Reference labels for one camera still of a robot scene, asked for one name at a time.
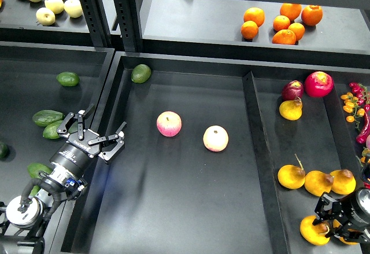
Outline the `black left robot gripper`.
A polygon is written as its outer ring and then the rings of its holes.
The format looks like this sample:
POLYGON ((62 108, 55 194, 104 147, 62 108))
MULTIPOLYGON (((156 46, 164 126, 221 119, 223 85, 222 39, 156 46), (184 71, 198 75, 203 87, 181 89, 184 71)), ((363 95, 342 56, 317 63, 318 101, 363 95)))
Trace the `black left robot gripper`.
POLYGON ((86 169, 101 158, 106 164, 110 164, 114 156, 124 149, 124 129, 127 122, 123 122, 114 134, 99 136, 88 129, 85 130, 85 120, 95 111, 95 105, 90 104, 86 110, 76 113, 68 113, 62 123, 57 127, 59 137, 68 138, 58 151, 50 158, 55 166, 60 165, 72 175, 80 178, 86 169), (69 130, 77 123, 77 132, 69 130))

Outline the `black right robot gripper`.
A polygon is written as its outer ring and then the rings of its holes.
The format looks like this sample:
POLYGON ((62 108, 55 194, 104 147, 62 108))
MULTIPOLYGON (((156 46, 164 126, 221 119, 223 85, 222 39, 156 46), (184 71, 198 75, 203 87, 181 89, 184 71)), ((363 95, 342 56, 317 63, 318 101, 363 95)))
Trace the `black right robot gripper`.
POLYGON ((332 222, 332 236, 343 243, 364 243, 364 233, 360 230, 369 227, 369 189, 361 187, 341 198, 324 192, 319 197, 314 212, 314 226, 325 221, 332 222))

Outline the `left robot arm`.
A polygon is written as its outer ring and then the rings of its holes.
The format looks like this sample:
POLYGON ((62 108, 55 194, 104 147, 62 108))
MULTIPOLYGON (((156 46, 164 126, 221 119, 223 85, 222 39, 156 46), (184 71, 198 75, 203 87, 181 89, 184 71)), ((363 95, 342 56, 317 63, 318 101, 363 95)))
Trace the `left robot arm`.
POLYGON ((51 172, 36 170, 20 196, 1 204, 1 253, 43 253, 51 217, 62 203, 78 199, 88 188, 84 174, 89 166, 98 159, 108 163, 124 148, 126 122, 106 136, 85 127, 94 109, 90 105, 52 124, 57 137, 66 141, 50 159, 51 172))

